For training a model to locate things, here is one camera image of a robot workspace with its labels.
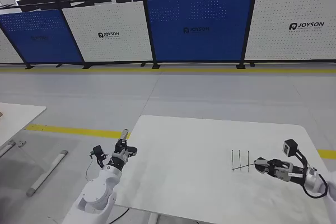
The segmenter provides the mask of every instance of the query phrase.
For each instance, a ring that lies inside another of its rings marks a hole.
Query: floor marking
[[[81,136],[96,136],[96,137],[105,137],[105,138],[119,138],[121,136],[121,132],[116,132],[113,130],[68,128],[68,127],[56,127],[56,126],[47,126],[47,125],[39,125],[39,124],[30,124],[26,126],[25,130],[36,130],[40,132],[53,132],[53,133],[61,133],[61,134],[78,134]]]
[[[336,69],[234,69],[234,68],[33,68],[33,69],[20,69],[20,68],[2,68],[0,72],[232,72],[232,73],[336,73]]]
[[[105,138],[119,138],[121,132],[114,130],[99,130],[99,129],[87,129],[87,128],[68,128],[68,127],[56,127],[39,124],[28,125],[25,130],[34,130],[39,132],[53,132],[61,134],[77,134],[82,136],[95,136]],[[321,158],[328,158],[336,160],[336,151],[334,150],[318,150]]]
[[[336,160],[336,151],[334,150],[318,150],[321,158],[329,158],[331,160]]]

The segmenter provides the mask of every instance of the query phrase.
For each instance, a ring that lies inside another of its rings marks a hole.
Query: table leg
[[[160,216],[160,214],[151,213],[150,218],[148,219],[148,224],[158,224]]]
[[[14,141],[8,142],[4,147],[0,149],[0,157],[4,155],[10,148],[12,148],[16,143]]]
[[[51,164],[48,171],[41,174],[41,176],[38,178],[36,182],[30,187],[30,189],[26,192],[26,195],[28,197],[31,197],[36,190],[41,186],[41,184],[46,180],[46,178],[51,174],[51,172],[55,169],[55,167],[61,162],[63,157],[68,153],[66,150],[62,150],[62,152],[56,157],[56,159]]]
[[[23,142],[22,144],[18,144],[19,150],[30,160],[34,161],[37,165],[39,165],[45,172],[41,174],[41,176],[37,179],[36,182],[30,187],[30,189],[26,192],[26,195],[28,197],[32,197],[34,193],[37,191],[37,189],[41,186],[41,184],[46,180],[46,178],[51,174],[51,172],[56,168],[56,166],[61,162],[63,157],[68,153],[68,151],[63,150],[61,153],[55,158],[55,160],[52,162],[52,164],[48,165],[45,161],[43,161],[41,158],[35,158],[30,153],[25,152],[25,150],[22,148],[26,142]]]

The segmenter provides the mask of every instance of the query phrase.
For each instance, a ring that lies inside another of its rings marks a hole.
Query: concrete floor
[[[336,69],[333,64],[310,66],[272,64],[248,69]],[[132,130],[141,115],[298,124],[305,127],[317,149],[336,150],[336,73],[161,70],[60,73],[60,69],[42,72],[40,68],[0,71],[0,102],[47,106],[35,124]],[[234,67],[187,64],[162,68]],[[15,148],[6,153],[0,159],[0,223],[61,223],[87,183],[85,171],[91,161],[88,154],[92,147],[100,144],[110,153],[116,142],[110,138],[28,130],[23,130],[16,139],[26,140],[26,150],[38,153],[47,162],[52,162],[61,150],[68,150],[69,154],[36,194],[27,198],[26,190],[41,170]],[[336,170],[336,160],[324,162],[330,171]],[[93,163],[88,178],[94,178],[98,171],[99,167]],[[115,207],[109,220],[124,211]],[[146,212],[129,211],[116,223],[145,224],[147,219]],[[164,223],[195,221],[164,217],[160,224]]]

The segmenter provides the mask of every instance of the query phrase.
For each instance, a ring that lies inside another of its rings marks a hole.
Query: white tabletop
[[[0,148],[20,130],[46,110],[44,106],[5,104],[0,102]]]
[[[302,166],[282,152],[294,139],[309,164],[328,171],[305,129],[298,125],[142,116],[128,145],[138,148],[115,188],[116,204],[210,223],[330,223],[322,200],[294,183],[234,166],[258,157]]]

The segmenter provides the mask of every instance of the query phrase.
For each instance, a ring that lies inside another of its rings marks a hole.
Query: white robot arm
[[[102,170],[96,179],[86,184],[67,213],[63,224],[104,224],[107,222],[116,201],[116,192],[113,189],[119,183],[122,168],[128,158],[135,156],[137,153],[135,147],[127,146],[127,135],[128,130],[123,130],[120,139],[116,143],[112,158],[107,165],[103,164],[107,155],[103,153],[101,146],[93,148],[90,156],[91,158],[96,156],[97,163]]]
[[[311,198],[323,198],[330,221],[332,224],[336,224],[336,171],[331,173],[329,179],[325,181],[317,169],[309,167],[305,156],[292,139],[284,142],[283,152],[288,157],[296,156],[304,167],[297,167],[290,162],[277,159],[268,161],[260,157],[254,161],[256,170],[260,173],[267,173],[274,178],[301,185],[304,192]],[[319,195],[311,195],[308,191],[319,193]]]

